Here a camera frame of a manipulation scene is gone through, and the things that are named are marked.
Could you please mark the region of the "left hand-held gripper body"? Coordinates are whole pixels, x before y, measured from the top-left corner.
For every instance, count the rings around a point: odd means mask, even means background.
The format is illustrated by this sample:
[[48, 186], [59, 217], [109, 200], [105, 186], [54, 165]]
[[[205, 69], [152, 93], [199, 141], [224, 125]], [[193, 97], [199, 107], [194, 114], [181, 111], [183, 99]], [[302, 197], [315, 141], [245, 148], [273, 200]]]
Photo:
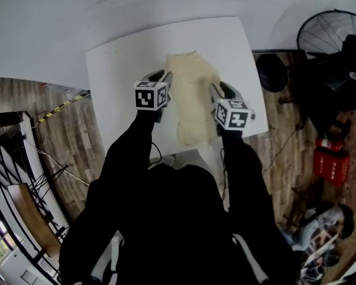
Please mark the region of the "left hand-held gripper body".
[[168, 105], [170, 84], [167, 82], [136, 81], [135, 106], [137, 110], [157, 113], [157, 122], [161, 122], [164, 108]]

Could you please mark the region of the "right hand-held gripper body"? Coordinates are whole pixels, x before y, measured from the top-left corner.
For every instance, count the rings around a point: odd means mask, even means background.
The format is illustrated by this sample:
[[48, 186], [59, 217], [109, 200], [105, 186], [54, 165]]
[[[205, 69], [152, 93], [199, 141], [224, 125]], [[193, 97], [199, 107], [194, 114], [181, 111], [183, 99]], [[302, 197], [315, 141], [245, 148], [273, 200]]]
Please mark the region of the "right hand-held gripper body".
[[214, 102], [214, 121], [217, 134], [223, 131], [242, 131], [255, 121], [255, 112], [243, 100], [217, 99]]

